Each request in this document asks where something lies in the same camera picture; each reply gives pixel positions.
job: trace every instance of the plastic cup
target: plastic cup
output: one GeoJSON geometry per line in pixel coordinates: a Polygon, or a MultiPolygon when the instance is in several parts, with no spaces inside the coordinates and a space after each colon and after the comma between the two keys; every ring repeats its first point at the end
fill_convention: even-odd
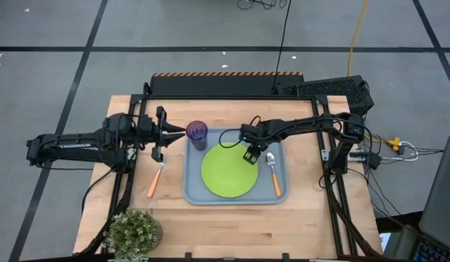
{"type": "Polygon", "coordinates": [[[199,120],[193,121],[186,127],[186,135],[197,151],[203,151],[207,147],[207,133],[209,128],[199,120]]]}

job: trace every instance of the orange-handled fork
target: orange-handled fork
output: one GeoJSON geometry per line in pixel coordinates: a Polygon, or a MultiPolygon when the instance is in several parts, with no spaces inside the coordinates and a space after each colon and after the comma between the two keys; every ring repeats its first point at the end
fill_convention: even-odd
{"type": "Polygon", "coordinates": [[[164,159],[164,161],[162,163],[160,163],[160,168],[158,169],[157,174],[153,178],[152,184],[150,185],[150,188],[149,188],[149,192],[147,193],[147,197],[152,197],[153,196],[153,192],[155,191],[155,187],[157,187],[158,177],[160,175],[161,170],[164,168],[164,166],[165,166],[165,159],[164,159]]]}

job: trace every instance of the small plant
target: small plant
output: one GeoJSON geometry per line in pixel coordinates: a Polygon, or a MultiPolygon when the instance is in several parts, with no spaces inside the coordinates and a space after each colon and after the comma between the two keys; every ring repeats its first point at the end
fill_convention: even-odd
{"type": "Polygon", "coordinates": [[[152,210],[128,209],[115,215],[110,230],[105,233],[105,246],[115,252],[117,259],[133,261],[155,250],[163,238],[163,230],[152,218],[152,210]]]}

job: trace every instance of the wooden table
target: wooden table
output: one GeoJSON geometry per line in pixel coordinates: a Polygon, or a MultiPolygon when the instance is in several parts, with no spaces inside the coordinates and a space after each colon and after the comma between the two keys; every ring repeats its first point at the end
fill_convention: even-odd
{"type": "MultiPolygon", "coordinates": [[[[157,106],[163,106],[169,123],[181,127],[197,119],[209,127],[239,127],[257,114],[262,120],[313,115],[311,102],[304,100],[149,100],[147,105],[146,113],[152,116],[157,106]]],[[[129,96],[113,96],[108,115],[127,112],[128,107],[129,96]]],[[[329,97],[329,109],[333,114],[348,111],[346,98],[329,97]]],[[[290,193],[279,205],[197,206],[187,202],[182,195],[184,138],[162,149],[166,167],[153,198],[148,199],[158,163],[150,158],[151,146],[140,151],[130,207],[153,208],[154,217],[164,227],[164,241],[150,256],[183,258],[192,252],[194,258],[281,258],[282,253],[289,253],[291,258],[336,258],[326,192],[318,186],[322,169],[316,134],[291,136],[283,143],[290,193]]],[[[349,168],[363,172],[357,163],[350,163],[349,168]]],[[[104,164],[96,164],[91,183],[107,171],[104,164]]],[[[106,221],[114,178],[107,177],[87,197],[75,252],[84,249],[106,221]]],[[[354,172],[344,178],[352,221],[381,253],[366,182],[354,172]]],[[[339,227],[344,253],[348,254],[340,220],[339,227]]]]}

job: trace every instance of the orange-handled spoon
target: orange-handled spoon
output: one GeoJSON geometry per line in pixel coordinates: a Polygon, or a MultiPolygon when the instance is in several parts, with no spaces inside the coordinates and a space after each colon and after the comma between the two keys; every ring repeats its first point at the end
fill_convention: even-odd
{"type": "Polygon", "coordinates": [[[158,177],[160,175],[161,170],[164,168],[164,166],[165,166],[165,160],[162,163],[160,163],[160,168],[158,169],[157,174],[153,178],[152,184],[150,185],[150,188],[149,188],[149,192],[147,193],[147,197],[152,197],[153,196],[153,192],[155,191],[155,187],[157,187],[158,177]]]}
{"type": "Polygon", "coordinates": [[[271,168],[271,173],[273,176],[273,185],[275,186],[276,196],[281,197],[280,184],[278,183],[278,179],[275,174],[275,163],[276,163],[275,156],[271,152],[268,152],[266,160],[267,166],[271,168]]]}

